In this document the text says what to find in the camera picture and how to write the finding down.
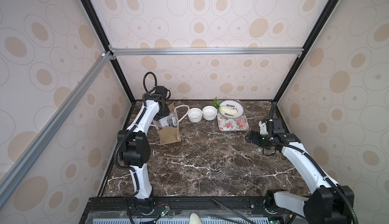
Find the clear compass case horizontal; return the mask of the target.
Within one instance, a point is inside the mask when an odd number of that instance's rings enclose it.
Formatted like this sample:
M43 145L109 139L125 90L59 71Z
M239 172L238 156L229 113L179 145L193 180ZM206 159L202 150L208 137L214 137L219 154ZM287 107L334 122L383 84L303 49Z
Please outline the clear compass case horizontal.
M164 117L164 118L159 119L159 124L161 125L162 129L165 127L169 127L170 126L169 117Z

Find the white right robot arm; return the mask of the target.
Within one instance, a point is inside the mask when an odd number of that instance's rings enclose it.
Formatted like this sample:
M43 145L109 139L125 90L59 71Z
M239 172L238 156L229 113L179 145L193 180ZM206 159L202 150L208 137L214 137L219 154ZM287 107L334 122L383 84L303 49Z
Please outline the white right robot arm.
M357 224L354 193L340 185L306 151L301 140L287 133L280 118L259 123L259 131L248 131L245 140L262 149L274 148L282 153L302 176L311 196L303 197L285 190L268 191L264 206L269 214L286 209L305 218L310 224Z

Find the clear compass case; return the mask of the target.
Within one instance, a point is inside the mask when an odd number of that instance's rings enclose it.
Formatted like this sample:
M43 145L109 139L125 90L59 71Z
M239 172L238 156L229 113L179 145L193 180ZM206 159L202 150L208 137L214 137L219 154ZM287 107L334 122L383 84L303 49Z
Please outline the clear compass case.
M174 111L171 111L169 114L169 124L170 127L177 127L178 125L178 116L177 113Z

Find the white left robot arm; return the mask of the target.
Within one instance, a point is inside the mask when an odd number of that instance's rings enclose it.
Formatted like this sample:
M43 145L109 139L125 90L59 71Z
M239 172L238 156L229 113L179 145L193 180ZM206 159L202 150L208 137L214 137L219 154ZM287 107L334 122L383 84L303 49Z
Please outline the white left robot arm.
M142 209L153 209L154 195L149 181L147 163L151 157L151 147L147 132L153 121L169 116L170 110L166 104L169 90L163 86L155 86L142 96L142 108L134 122L118 133L118 144L113 154L116 168L129 170L134 185L134 193L128 198L134 198L135 206Z

